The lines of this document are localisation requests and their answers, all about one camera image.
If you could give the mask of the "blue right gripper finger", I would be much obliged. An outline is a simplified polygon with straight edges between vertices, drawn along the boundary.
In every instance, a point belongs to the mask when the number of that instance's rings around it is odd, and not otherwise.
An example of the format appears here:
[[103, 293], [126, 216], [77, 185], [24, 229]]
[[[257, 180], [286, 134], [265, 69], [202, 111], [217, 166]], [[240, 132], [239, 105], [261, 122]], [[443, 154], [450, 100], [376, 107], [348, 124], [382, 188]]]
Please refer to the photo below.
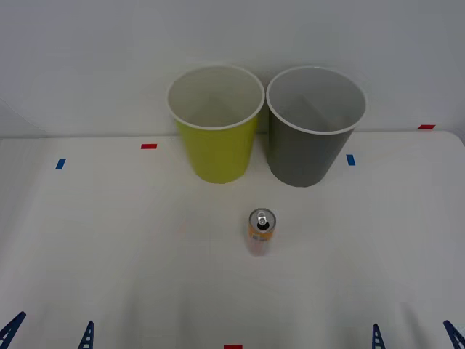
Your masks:
[[378, 324], [374, 324], [372, 328], [372, 349], [386, 349]]
[[465, 349], [465, 338], [448, 320], [443, 322], [454, 349]]

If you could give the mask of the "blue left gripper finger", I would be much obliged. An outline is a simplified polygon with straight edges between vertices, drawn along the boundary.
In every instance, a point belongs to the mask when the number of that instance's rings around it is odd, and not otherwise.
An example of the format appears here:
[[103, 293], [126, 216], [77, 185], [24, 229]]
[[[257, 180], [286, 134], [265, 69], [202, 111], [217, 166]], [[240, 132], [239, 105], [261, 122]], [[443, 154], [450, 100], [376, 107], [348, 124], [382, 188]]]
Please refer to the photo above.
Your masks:
[[90, 321], [78, 345], [78, 349], [92, 349], [94, 344], [94, 322]]
[[25, 317], [26, 313], [21, 311], [0, 331], [0, 349], [9, 347]]

